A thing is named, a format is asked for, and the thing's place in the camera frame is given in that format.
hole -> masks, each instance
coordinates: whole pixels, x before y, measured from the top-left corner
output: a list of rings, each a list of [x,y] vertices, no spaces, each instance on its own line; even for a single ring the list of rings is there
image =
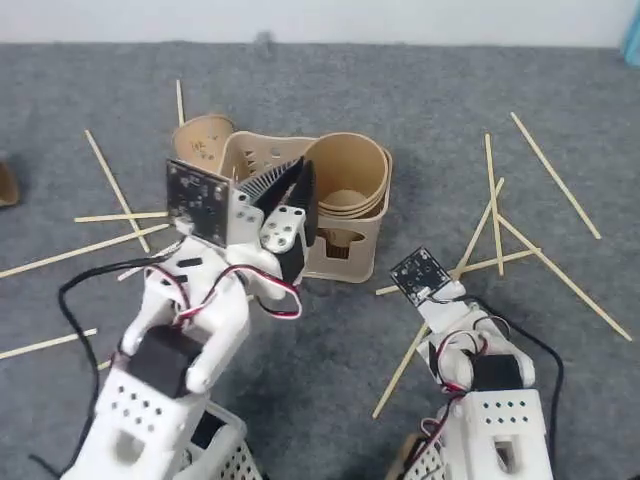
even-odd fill
[[[202,265],[202,258],[200,257],[196,257],[196,258],[185,258],[184,260],[180,260],[177,265],[180,268],[185,268],[185,267],[195,267],[197,265]]]
[[[496,441],[494,447],[498,456],[500,470],[507,474],[515,473],[518,468],[518,462],[516,461],[513,443],[510,441]]]
[[[115,454],[121,463],[133,465],[144,451],[144,442],[121,431],[116,439]]]
[[[318,235],[325,239],[328,258],[347,260],[353,242],[364,240],[364,235],[340,228],[319,228]]]

white wall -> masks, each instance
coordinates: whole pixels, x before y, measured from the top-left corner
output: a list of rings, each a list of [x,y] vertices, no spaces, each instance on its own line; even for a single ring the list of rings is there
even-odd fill
[[[638,0],[0,0],[0,42],[617,47]]]

black cable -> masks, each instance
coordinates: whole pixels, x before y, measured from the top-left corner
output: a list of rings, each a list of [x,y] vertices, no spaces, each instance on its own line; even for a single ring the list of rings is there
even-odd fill
[[[553,357],[558,366],[558,374],[556,376],[556,384],[553,389],[553,395],[551,397],[551,416],[549,418],[549,461],[551,463],[551,469],[555,472],[556,467],[556,432],[558,426],[558,405],[560,403],[560,392],[562,391],[562,384],[564,382],[564,362],[562,357],[549,345],[544,343],[539,338],[535,337],[531,333],[527,332],[524,328],[509,320],[503,314],[498,312],[495,308],[490,307],[484,300],[474,295],[463,295],[456,298],[456,300],[470,300],[476,302],[480,307],[489,312],[491,315],[502,318],[507,324],[523,337],[529,339],[535,343],[538,347],[543,349],[549,355]]]
[[[67,302],[65,299],[66,294],[73,287],[84,282],[85,280],[88,280],[89,278],[97,277],[97,276],[104,275],[111,272],[116,272],[118,270],[147,267],[149,265],[154,265],[156,263],[164,262],[171,255],[173,255],[173,252],[168,253],[167,255],[164,255],[162,257],[139,258],[135,260],[127,260],[124,262],[112,263],[109,265],[103,265],[102,267],[92,268],[90,270],[87,270],[86,272],[76,275],[67,283],[62,285],[58,290],[58,305],[60,306],[60,310],[62,311],[62,314],[65,316],[65,318],[69,322],[69,325],[71,325],[71,328],[73,329],[73,331],[78,335],[78,339],[80,340],[80,343],[84,347],[84,351],[87,355],[87,359],[91,364],[92,385],[91,385],[91,399],[89,401],[87,415],[85,417],[82,430],[80,431],[78,442],[76,444],[76,447],[73,450],[73,454],[71,455],[71,459],[69,460],[67,465],[61,471],[57,471],[46,460],[42,459],[41,457],[33,454],[29,455],[29,459],[38,463],[43,469],[45,469],[52,476],[56,478],[61,478],[65,473],[69,471],[69,469],[71,469],[71,467],[74,465],[74,463],[78,459],[80,450],[82,450],[82,445],[84,444],[84,441],[86,440],[87,435],[89,435],[89,430],[91,430],[96,403],[98,402],[98,396],[100,395],[100,371],[98,370],[98,359],[96,358],[96,354],[93,351],[93,348],[91,347],[91,343],[89,342],[88,338],[84,335],[84,331],[80,326],[80,324],[78,323],[78,320],[76,320],[75,316],[73,315],[73,313],[71,313],[71,310],[67,306]]]

beige plastic basket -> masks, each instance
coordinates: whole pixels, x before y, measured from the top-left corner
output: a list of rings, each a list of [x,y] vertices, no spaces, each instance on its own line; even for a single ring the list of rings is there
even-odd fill
[[[241,181],[302,156],[316,139],[309,137],[267,137],[252,132],[232,134],[224,147],[222,175]],[[389,162],[389,175],[384,197],[371,216],[359,219],[341,219],[319,215],[319,235],[309,253],[306,277],[361,283],[373,273],[376,243],[382,218],[389,208],[389,189],[393,159],[385,149]],[[334,247],[325,239],[324,232],[355,232],[359,238],[348,248]]]

perforated white bracket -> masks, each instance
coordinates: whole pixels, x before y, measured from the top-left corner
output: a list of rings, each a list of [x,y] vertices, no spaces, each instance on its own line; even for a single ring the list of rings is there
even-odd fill
[[[443,431],[450,478],[551,480],[545,431],[536,390],[469,393]]]
[[[293,248],[298,233],[302,236],[302,243],[305,244],[305,219],[306,214],[301,208],[285,205],[276,208],[260,231],[262,246],[273,253],[288,252]]]
[[[206,395],[171,399],[113,368],[82,451],[63,479],[169,478],[206,403]]]
[[[229,212],[229,230],[227,244],[257,242],[264,213],[251,206],[247,194],[234,190]]]
[[[446,465],[435,446],[422,452],[404,476],[404,480],[448,480],[448,478]]]

